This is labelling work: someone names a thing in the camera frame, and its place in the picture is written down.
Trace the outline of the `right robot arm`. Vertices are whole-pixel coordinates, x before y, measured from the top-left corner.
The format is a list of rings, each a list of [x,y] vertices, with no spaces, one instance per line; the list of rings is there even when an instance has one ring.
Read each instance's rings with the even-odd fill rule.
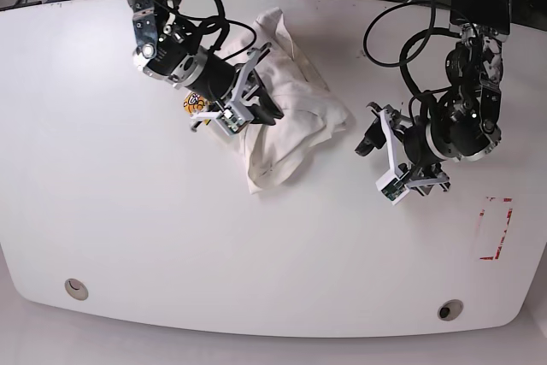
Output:
[[[271,45],[242,48],[244,62],[218,56],[235,21],[221,0],[208,17],[183,15],[182,0],[127,0],[136,42],[135,66],[145,75],[189,92],[191,130],[215,123],[227,135],[249,124],[273,126],[284,114],[268,93],[256,67]]]

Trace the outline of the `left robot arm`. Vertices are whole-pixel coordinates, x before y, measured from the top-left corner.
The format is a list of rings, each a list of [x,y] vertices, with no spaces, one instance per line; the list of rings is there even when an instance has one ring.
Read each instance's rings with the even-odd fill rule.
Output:
[[[511,0],[450,0],[450,27],[430,24],[403,45],[394,65],[412,95],[408,106],[418,103],[420,110],[403,114],[390,105],[369,103],[374,120],[356,147],[359,156],[387,149],[388,169],[376,187],[391,204],[411,191],[422,196],[434,186],[448,191],[450,178],[442,162],[477,161],[500,143],[502,52],[510,22]],[[449,84],[423,91],[409,63],[433,36],[456,41],[444,64]]]

